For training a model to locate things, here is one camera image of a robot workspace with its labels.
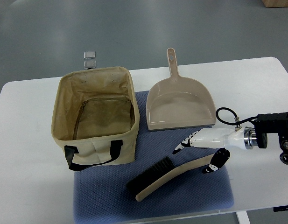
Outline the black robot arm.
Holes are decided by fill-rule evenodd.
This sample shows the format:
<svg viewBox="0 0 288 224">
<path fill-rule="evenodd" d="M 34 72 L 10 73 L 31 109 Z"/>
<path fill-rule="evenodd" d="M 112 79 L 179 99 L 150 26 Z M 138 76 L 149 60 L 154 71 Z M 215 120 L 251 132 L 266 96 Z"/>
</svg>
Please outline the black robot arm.
<svg viewBox="0 0 288 224">
<path fill-rule="evenodd" d="M 234 116 L 234 122 L 222 120 L 219 112 L 222 110 L 229 111 Z M 246 131 L 245 139 L 248 146 L 257 146 L 258 148 L 267 148 L 267 135 L 269 133 L 278 134 L 279 147 L 282 150 L 279 158 L 280 161 L 288 165 L 288 112 L 258 114 L 240 120 L 239 116 L 230 108 L 220 107 L 216 110 L 216 118 L 223 124 L 240 128 L 240 125 L 246 122 L 253 124 L 251 130 Z"/>
</svg>

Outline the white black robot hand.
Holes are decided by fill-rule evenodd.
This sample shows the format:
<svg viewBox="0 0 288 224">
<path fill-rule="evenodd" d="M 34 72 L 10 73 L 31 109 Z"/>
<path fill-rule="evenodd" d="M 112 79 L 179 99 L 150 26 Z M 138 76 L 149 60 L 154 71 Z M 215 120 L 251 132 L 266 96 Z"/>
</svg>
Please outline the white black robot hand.
<svg viewBox="0 0 288 224">
<path fill-rule="evenodd" d="M 218 171 L 230 158 L 230 150 L 252 149 L 249 142 L 251 128 L 239 130 L 229 128 L 203 128 L 190 134 L 174 149 L 173 154 L 180 152 L 185 147 L 217 149 L 209 165 L 202 171 L 207 174 Z"/>
</svg>

